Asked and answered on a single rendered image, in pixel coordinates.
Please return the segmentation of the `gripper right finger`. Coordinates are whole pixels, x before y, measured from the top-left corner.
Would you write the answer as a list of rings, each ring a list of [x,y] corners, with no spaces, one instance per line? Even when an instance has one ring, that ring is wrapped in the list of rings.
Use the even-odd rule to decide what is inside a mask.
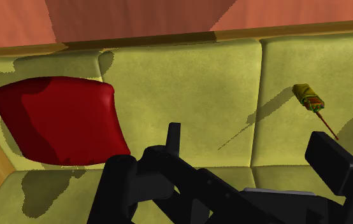
[[[305,152],[312,169],[337,196],[342,206],[332,206],[329,224],[353,224],[353,156],[325,132],[313,131]]]

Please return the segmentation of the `red cushion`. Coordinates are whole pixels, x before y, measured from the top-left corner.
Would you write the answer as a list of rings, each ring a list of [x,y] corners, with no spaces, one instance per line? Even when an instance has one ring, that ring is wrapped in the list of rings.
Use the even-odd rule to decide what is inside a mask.
[[[0,87],[0,116],[22,155],[62,166],[95,165],[130,150],[107,83],[65,76]]]

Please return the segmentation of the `olive green sofa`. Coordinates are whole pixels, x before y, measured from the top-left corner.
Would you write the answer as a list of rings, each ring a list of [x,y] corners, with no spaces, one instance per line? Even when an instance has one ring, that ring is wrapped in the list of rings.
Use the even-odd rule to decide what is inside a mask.
[[[333,198],[304,159],[310,133],[332,134],[292,92],[307,83],[320,114],[353,153],[353,21],[0,48],[0,87],[36,77],[100,81],[115,90],[132,155],[182,125],[182,158],[237,187]],[[103,164],[25,158],[0,116],[14,171],[0,186],[0,224],[84,224]]]

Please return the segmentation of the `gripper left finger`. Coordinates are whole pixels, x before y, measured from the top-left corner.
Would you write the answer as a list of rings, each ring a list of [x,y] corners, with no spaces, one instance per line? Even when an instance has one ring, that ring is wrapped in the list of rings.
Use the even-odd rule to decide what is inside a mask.
[[[110,157],[87,224],[134,224],[140,202],[151,200],[173,224],[226,224],[247,220],[251,203],[207,169],[179,157],[180,123],[168,127],[165,145],[150,146],[141,159]]]

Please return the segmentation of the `yellow toy with red stick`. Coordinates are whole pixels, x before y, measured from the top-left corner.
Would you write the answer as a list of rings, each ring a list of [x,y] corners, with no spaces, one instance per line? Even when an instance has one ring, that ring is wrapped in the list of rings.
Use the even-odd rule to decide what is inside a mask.
[[[323,122],[323,124],[328,128],[336,140],[339,140],[337,135],[325,121],[325,119],[320,114],[320,111],[325,108],[325,102],[319,97],[318,94],[309,86],[309,84],[295,84],[292,86],[292,92],[297,98],[299,103],[306,108],[306,110],[315,113]]]

